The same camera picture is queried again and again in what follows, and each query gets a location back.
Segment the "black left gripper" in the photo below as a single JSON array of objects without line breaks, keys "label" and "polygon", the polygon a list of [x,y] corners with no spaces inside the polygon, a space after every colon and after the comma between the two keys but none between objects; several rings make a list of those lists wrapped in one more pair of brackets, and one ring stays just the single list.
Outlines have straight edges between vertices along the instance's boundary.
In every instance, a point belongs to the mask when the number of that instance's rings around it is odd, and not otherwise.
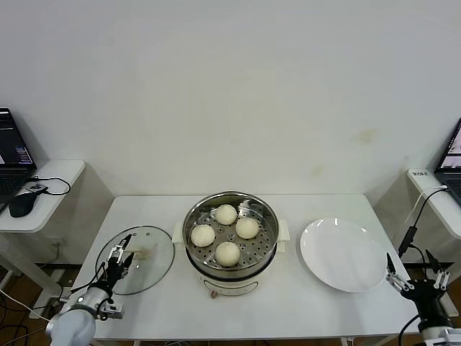
[{"label": "black left gripper", "polygon": [[109,253],[105,275],[105,282],[108,288],[114,288],[117,281],[128,274],[135,253],[131,252],[123,261],[122,258],[132,236],[132,234],[128,234],[118,244],[114,245]]}]

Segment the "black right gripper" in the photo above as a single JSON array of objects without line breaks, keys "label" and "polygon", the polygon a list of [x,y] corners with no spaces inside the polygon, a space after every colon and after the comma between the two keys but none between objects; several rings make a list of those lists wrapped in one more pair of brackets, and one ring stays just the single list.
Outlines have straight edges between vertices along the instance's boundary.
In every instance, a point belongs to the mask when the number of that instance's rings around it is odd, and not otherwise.
[{"label": "black right gripper", "polygon": [[420,327],[448,327],[449,317],[440,303],[446,293],[450,273],[440,262],[426,250],[429,266],[436,275],[435,281],[430,279],[405,280],[400,276],[389,253],[387,258],[387,274],[385,279],[402,297],[412,301],[419,313]]}]

